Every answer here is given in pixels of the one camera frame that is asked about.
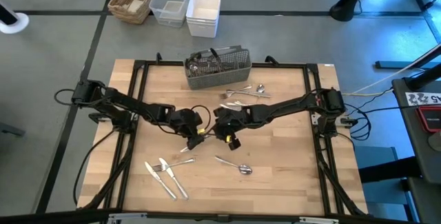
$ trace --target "sticker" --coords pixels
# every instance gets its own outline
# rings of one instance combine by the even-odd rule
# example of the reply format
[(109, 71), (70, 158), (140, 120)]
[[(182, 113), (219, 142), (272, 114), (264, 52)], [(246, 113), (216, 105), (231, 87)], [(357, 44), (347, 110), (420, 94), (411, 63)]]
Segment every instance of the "sticker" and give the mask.
[(407, 104), (409, 104), (409, 106), (441, 104), (440, 93), (406, 92), (406, 99), (407, 99)]

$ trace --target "gray floor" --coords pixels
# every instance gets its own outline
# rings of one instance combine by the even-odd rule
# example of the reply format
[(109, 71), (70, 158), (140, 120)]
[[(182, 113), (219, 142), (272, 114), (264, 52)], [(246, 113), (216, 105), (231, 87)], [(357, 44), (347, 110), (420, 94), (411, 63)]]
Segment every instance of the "gray floor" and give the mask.
[[(1, 0), (15, 10), (101, 10), (105, 0)], [(221, 10), (327, 11), (337, 0), (222, 0)], [(416, 0), (361, 0), (365, 12), (420, 11)], [(433, 22), (440, 24), (435, 5)], [(52, 95), (72, 88), (90, 48), (99, 17), (30, 16), (30, 26), (16, 35), (0, 34), (0, 121), (26, 130), (23, 138), (0, 134), (0, 215), (34, 210), (48, 171), (67, 108)], [(209, 47), (241, 44), (253, 61), (272, 55), (280, 62), (334, 63), (343, 92), (352, 92), (393, 73), (372, 68), (377, 60), (412, 61), (432, 48), (435, 38), (423, 17), (356, 17), (341, 23), (330, 17), (221, 16), (215, 39), (191, 37), (181, 29), (148, 17), (133, 26), (108, 16), (90, 79), (107, 83), (115, 59), (181, 60)], [(415, 72), (406, 72), (398, 77)], [(384, 82), (370, 92), (390, 87)], [(348, 97), (360, 105), (365, 98)], [(395, 105), (392, 94), (368, 108)], [(50, 199), (48, 211), (73, 210), (72, 186), (80, 162), (90, 148), (96, 125), (80, 110)], [(413, 154), (399, 111), (372, 113), (368, 141), (357, 145), (394, 146), (399, 157)], [(390, 135), (388, 125), (399, 132)], [(369, 206), (382, 216), (402, 219), (402, 211)]]

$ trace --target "white plastic container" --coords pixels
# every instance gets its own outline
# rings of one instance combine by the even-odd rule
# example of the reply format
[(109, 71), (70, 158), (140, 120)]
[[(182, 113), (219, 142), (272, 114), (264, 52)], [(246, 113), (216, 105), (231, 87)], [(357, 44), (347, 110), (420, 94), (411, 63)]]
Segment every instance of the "white plastic container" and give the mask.
[(180, 28), (189, 0), (151, 0), (149, 7), (159, 24)]
[(192, 36), (216, 36), (220, 6), (221, 0), (189, 0), (186, 17)]

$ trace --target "knife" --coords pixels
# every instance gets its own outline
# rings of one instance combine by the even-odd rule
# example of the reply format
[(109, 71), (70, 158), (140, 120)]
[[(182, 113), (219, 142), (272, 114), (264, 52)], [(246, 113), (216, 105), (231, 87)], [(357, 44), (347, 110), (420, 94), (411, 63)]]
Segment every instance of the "knife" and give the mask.
[(167, 193), (172, 197), (173, 201), (176, 201), (176, 196), (173, 194), (173, 191), (169, 189), (165, 183), (161, 180), (159, 175), (153, 170), (152, 166), (149, 165), (149, 163), (144, 161), (144, 164), (147, 168), (147, 170), (150, 172), (150, 174), (164, 187), (164, 189), (167, 191)]
[[(159, 161), (163, 165), (168, 165), (167, 161), (165, 161), (165, 159), (163, 158), (159, 158)], [(170, 175), (170, 177), (172, 177), (173, 181), (176, 183), (176, 186), (178, 186), (179, 190), (181, 191), (182, 196), (184, 196), (184, 199), (188, 200), (187, 192), (185, 192), (182, 185), (178, 182), (178, 179), (176, 179), (176, 177), (174, 176), (172, 169), (168, 167), (168, 169), (166, 169), (166, 172)]]

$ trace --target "white cable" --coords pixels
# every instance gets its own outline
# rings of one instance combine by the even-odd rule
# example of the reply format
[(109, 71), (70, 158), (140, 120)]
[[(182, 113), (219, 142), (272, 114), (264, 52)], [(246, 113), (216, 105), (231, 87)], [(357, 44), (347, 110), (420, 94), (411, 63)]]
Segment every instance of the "white cable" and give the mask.
[(370, 87), (376, 85), (377, 83), (383, 82), (384, 80), (389, 79), (389, 78), (391, 78), (391, 77), (397, 75), (398, 73), (404, 72), (405, 70), (407, 70), (407, 69), (409, 69), (410, 67), (412, 67), (413, 65), (415, 65), (417, 62), (420, 62), (421, 60), (423, 60), (424, 58), (426, 58), (428, 54), (430, 54), (430, 53), (433, 52), (434, 50), (438, 49), (440, 46), (441, 46), (441, 44), (438, 44), (436, 47), (432, 48), (430, 51), (428, 51), (428, 52), (426, 52), (425, 54), (423, 54), (419, 59), (417, 59), (417, 60), (415, 60), (414, 62), (410, 63), (410, 64), (409, 64), (408, 66), (406, 66), (405, 68), (403, 68), (403, 69), (401, 69), (401, 70), (395, 72), (394, 74), (389, 75), (389, 76), (387, 76), (387, 77), (385, 77), (385, 78), (383, 78), (383, 79), (381, 79), (381, 80), (379, 80), (379, 81), (376, 81), (375, 83), (372, 83), (372, 84), (370, 84), (370, 85), (368, 85), (368, 86), (366, 86), (366, 87), (363, 87), (363, 88), (361, 88), (361, 89), (359, 89), (359, 90), (356, 90), (356, 91), (352, 92), (352, 94), (358, 93), (358, 92), (360, 92), (360, 91), (362, 91), (362, 90), (366, 90), (367, 88), (370, 88)]
[[(385, 94), (390, 92), (393, 92), (393, 90), (388, 90), (385, 92)], [(343, 96), (378, 96), (379, 94), (383, 94), (383, 92), (371, 93), (371, 94), (342, 93)]]

